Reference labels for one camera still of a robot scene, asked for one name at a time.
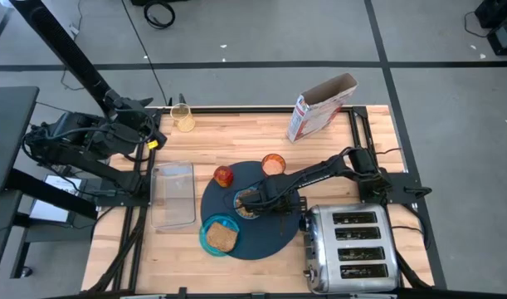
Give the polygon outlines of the blue bowl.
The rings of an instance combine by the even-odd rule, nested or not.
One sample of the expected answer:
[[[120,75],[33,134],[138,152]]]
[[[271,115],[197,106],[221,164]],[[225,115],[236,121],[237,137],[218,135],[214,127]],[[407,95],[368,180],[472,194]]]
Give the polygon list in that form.
[[[241,198],[245,195],[248,195],[255,191],[256,189],[254,187],[250,187],[247,189],[242,189],[236,193],[233,199],[233,208],[235,209],[236,213],[244,218],[244,219],[255,219],[258,218],[259,215],[255,214],[253,212],[248,212],[243,206],[241,202]]]

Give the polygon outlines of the silver four-slot toaster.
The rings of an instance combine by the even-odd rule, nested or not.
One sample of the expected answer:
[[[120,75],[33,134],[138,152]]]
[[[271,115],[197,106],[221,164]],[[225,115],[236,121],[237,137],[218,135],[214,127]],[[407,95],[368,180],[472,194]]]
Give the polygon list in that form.
[[[301,223],[311,292],[388,292],[399,286],[392,229],[381,205],[315,205]]]

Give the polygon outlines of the white red cereal box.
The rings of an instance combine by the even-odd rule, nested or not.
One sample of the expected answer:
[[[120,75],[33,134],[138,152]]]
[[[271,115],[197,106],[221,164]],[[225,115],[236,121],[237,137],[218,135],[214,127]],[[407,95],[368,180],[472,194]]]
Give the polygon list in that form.
[[[290,142],[302,140],[329,125],[357,87],[358,82],[344,73],[301,93],[286,131]]]

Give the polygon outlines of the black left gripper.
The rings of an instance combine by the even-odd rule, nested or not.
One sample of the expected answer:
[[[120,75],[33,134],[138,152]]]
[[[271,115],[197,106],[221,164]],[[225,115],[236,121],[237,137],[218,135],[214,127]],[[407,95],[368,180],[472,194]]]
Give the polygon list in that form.
[[[114,117],[112,122],[121,125],[122,129],[128,128],[128,133],[115,133],[115,137],[134,145],[157,140],[158,147],[155,149],[162,149],[167,137],[159,131],[159,125],[154,119],[157,111],[147,109],[152,101],[152,97],[133,100],[120,96],[112,89],[108,90],[105,93],[105,104]]]

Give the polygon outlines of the black aluminium table frame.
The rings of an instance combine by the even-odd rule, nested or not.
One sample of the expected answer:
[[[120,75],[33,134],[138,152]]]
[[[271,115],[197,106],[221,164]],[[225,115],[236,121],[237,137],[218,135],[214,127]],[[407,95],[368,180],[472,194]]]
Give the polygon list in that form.
[[[344,107],[326,129],[296,143],[285,135],[291,112],[288,105],[196,106],[196,126],[188,133],[178,131],[164,117],[161,128],[168,143],[156,160],[192,163],[197,196],[203,194],[216,167],[258,161],[270,153],[281,154],[288,170],[296,171],[348,145],[373,145],[380,166],[387,171],[401,173],[406,168],[385,105]],[[241,261],[206,253],[198,241],[199,228],[200,223],[169,229],[147,225],[111,288],[163,299],[317,299],[302,274],[305,250],[301,235],[271,257]]]

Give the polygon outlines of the orange drinking cup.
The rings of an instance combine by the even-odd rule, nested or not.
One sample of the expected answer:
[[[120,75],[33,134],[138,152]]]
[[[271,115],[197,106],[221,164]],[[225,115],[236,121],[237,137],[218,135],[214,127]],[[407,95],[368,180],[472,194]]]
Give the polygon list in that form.
[[[285,160],[278,154],[268,154],[261,161],[261,170],[265,176],[283,174],[285,168]]]

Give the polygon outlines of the dark round placemat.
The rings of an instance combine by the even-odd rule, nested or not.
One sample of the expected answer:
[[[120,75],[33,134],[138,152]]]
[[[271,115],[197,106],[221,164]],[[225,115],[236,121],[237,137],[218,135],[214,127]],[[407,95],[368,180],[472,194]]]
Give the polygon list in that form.
[[[204,190],[201,202],[201,220],[207,224],[217,215],[232,219],[239,228],[236,246],[229,255],[242,260],[258,260],[269,257],[284,248],[297,234],[301,211],[291,214],[267,213],[254,219],[246,219],[234,209],[235,194],[255,186],[265,178],[258,161],[246,161],[230,166],[234,179],[229,188],[211,180]]]

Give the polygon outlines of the teal plastic plate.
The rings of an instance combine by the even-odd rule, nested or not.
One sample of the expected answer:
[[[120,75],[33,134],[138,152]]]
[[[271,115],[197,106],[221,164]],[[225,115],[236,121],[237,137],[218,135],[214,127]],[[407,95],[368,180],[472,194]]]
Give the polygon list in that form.
[[[227,214],[217,213],[217,214],[210,216],[208,219],[203,221],[202,226],[199,229],[199,242],[200,242],[202,248],[207,253],[209,253],[210,255],[213,255],[215,257],[223,257],[223,256],[230,254],[230,252],[220,252],[219,250],[212,248],[211,246],[209,246],[207,244],[207,240],[206,240],[206,233],[207,233],[207,230],[209,229],[209,227],[215,222],[222,223],[222,221],[228,221],[229,225],[226,227],[236,230],[238,232],[238,237],[237,237],[237,241],[236,241],[236,245],[237,245],[239,234],[240,234],[240,227],[238,225],[238,222],[233,217],[231,217]]]

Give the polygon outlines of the clear yellowish glass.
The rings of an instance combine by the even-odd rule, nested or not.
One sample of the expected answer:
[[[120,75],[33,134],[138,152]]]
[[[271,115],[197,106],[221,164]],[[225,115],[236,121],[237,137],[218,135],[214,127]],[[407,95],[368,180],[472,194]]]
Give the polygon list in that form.
[[[170,110],[170,116],[181,132],[189,132],[195,127],[196,121],[193,119],[190,106],[187,104],[178,103],[174,105]]]

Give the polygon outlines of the black desk base bar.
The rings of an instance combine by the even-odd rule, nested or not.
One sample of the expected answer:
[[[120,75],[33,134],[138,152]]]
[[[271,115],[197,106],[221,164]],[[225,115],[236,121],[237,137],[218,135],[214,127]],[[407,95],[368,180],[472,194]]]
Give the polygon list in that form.
[[[11,278],[19,278],[30,246],[33,243],[65,242],[83,239],[95,226],[98,212],[96,206],[82,197],[57,189],[30,174],[17,169],[10,172],[6,187],[17,190],[33,199],[40,199],[73,214],[69,223],[31,218],[26,213],[17,212],[13,225],[23,228],[21,241],[10,272]]]

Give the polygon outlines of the brown cereal pile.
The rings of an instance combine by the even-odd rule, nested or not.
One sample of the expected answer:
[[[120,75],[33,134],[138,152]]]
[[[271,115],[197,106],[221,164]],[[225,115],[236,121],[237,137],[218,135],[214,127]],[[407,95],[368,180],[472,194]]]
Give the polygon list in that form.
[[[254,218],[255,214],[253,212],[248,212],[242,203],[239,203],[239,195],[236,196],[235,199],[235,209],[238,214],[240,214],[243,218]]]

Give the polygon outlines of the red orange apple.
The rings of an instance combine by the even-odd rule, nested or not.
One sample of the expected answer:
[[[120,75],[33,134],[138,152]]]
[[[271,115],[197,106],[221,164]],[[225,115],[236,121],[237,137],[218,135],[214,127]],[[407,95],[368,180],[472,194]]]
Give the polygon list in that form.
[[[213,178],[222,188],[229,188],[234,180],[234,175],[230,167],[219,166],[215,169]]]

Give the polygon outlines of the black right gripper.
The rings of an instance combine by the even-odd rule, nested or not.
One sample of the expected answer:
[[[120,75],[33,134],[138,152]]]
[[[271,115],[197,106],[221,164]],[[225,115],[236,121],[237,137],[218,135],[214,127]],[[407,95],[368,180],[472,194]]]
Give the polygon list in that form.
[[[241,191],[239,203],[255,216],[266,213],[290,215],[294,211],[304,213],[307,199],[298,193],[302,181],[302,178],[285,182],[283,179],[263,179],[254,184],[255,190]]]

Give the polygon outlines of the brown toast slice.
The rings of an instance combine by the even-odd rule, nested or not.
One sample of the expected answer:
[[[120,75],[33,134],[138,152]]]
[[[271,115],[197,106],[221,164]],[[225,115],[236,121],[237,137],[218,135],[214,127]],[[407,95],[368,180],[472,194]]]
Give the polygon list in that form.
[[[238,232],[219,222],[213,223],[206,233],[207,244],[220,252],[230,252],[236,245]]]

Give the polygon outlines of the black stand leg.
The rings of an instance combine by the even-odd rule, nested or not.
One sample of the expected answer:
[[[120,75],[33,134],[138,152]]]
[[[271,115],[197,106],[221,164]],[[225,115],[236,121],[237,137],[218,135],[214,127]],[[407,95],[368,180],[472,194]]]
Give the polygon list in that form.
[[[105,104],[109,84],[41,0],[9,0],[29,26],[83,85],[107,119],[114,117]]]

